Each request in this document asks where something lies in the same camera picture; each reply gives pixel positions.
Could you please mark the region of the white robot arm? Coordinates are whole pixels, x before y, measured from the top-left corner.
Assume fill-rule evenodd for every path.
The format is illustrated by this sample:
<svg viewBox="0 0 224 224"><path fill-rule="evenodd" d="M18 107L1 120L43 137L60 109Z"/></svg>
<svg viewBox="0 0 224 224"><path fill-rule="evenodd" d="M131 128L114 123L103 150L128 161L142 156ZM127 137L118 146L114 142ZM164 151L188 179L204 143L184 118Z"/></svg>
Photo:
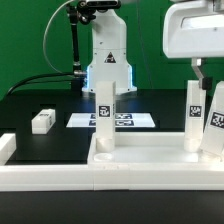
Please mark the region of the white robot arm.
<svg viewBox="0 0 224 224"><path fill-rule="evenodd" d="M212 81L202 73L202 60L224 57L224 0L171 1L163 25L163 52L169 58L189 58L198 88L208 90ZM100 81L114 81L118 94L137 90L126 59L126 24L115 13L120 6L120 0L84 0L93 40L85 92L95 92Z"/></svg>

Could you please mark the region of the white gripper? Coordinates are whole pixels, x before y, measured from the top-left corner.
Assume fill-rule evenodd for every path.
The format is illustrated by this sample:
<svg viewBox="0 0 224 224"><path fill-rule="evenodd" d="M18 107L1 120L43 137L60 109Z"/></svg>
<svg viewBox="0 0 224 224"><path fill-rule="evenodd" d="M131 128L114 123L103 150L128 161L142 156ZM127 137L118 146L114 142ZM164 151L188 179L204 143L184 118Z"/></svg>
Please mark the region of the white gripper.
<svg viewBox="0 0 224 224"><path fill-rule="evenodd" d="M224 57L224 0L170 1L164 19L163 51L168 58L192 58L199 87L211 90L213 78L203 72L203 58Z"/></svg>

